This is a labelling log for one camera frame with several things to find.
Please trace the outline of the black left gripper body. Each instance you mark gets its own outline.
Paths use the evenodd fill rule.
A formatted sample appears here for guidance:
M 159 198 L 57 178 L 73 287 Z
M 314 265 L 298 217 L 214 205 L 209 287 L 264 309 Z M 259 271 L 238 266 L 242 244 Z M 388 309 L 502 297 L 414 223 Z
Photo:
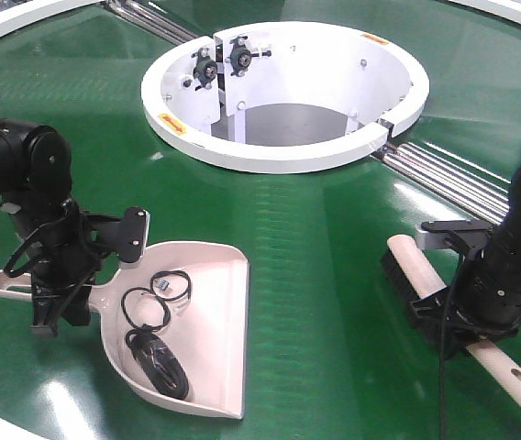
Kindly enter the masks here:
M 10 276 L 30 275 L 34 303 L 85 303 L 103 256 L 93 243 L 87 213 L 73 199 L 11 202 L 17 206 L 12 219 L 22 243 L 10 260 Z M 21 254 L 28 262 L 17 269 Z

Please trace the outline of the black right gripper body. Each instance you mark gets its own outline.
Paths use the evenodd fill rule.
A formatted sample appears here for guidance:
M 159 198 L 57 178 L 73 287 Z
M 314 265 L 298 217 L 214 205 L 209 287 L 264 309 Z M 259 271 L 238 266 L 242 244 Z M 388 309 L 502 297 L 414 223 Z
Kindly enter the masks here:
M 454 280 L 452 301 L 463 323 L 478 330 L 521 325 L 521 234 L 491 234 Z

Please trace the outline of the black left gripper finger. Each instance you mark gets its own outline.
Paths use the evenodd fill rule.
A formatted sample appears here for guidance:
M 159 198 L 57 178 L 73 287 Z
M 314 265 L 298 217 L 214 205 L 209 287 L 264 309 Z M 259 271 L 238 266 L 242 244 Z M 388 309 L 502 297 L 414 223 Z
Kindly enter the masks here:
M 35 291 L 32 294 L 31 331 L 38 337 L 56 337 L 64 294 L 61 291 Z
M 88 299 L 91 292 L 90 285 L 82 285 L 75 294 L 68 299 L 68 303 L 61 317 L 72 326 L 87 326 L 91 321 Z

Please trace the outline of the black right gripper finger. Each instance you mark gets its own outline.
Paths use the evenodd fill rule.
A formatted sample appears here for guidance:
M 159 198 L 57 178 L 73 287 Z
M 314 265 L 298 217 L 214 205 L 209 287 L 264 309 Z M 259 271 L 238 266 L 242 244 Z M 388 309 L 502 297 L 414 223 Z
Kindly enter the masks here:
M 437 292 L 409 303 L 413 328 L 427 324 L 456 326 L 460 323 L 455 304 L 447 292 Z

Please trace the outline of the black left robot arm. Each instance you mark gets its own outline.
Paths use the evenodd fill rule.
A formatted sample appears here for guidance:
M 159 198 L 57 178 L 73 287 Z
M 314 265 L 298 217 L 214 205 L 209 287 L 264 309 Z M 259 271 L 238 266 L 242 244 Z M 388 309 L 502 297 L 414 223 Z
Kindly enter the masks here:
M 60 320 L 91 320 L 88 298 L 103 257 L 72 197 L 71 166 L 72 147 L 55 128 L 0 118 L 0 207 L 21 240 L 3 272 L 30 275 L 38 336 L 56 336 Z

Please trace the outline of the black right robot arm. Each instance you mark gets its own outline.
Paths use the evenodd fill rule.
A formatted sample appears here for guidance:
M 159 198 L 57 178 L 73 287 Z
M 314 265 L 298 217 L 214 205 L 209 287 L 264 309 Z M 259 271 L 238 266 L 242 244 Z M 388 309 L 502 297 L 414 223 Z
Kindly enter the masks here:
M 505 335 L 521 325 L 521 166 L 508 190 L 509 209 L 500 225 L 481 220 L 434 221 L 422 229 L 440 236 L 438 245 L 463 257 L 454 279 L 429 300 L 413 302 L 418 317 L 449 310 L 454 328 Z

